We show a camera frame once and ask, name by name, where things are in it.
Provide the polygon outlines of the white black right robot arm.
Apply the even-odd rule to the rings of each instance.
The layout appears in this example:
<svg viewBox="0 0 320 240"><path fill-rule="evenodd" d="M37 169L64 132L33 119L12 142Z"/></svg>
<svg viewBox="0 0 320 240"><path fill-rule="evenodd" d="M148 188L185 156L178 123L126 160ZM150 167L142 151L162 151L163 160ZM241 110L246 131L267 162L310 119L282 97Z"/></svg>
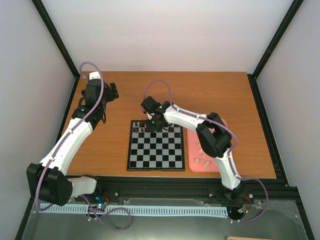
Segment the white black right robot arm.
<svg viewBox="0 0 320 240"><path fill-rule="evenodd" d="M240 197L243 186L233 159L231 143L235 136L217 113L195 113L170 101L159 103L151 96L146 97L140 105L148 116L145 124L150 132L175 124L196 133L204 153L216 162L225 199L235 202Z"/></svg>

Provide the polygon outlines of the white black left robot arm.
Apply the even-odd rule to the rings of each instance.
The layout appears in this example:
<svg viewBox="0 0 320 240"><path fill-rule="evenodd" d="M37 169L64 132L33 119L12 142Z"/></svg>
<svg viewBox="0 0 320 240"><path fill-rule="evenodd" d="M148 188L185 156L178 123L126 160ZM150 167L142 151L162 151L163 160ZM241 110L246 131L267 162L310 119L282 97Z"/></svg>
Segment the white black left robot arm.
<svg viewBox="0 0 320 240"><path fill-rule="evenodd" d="M71 198L87 195L92 201L103 198L104 188L93 177L67 178L68 168L85 139L97 125L106 122L107 103L119 97L116 85L106 83L100 72L91 72L71 120L52 150L26 169L28 186L36 204L45 201L63 206Z"/></svg>

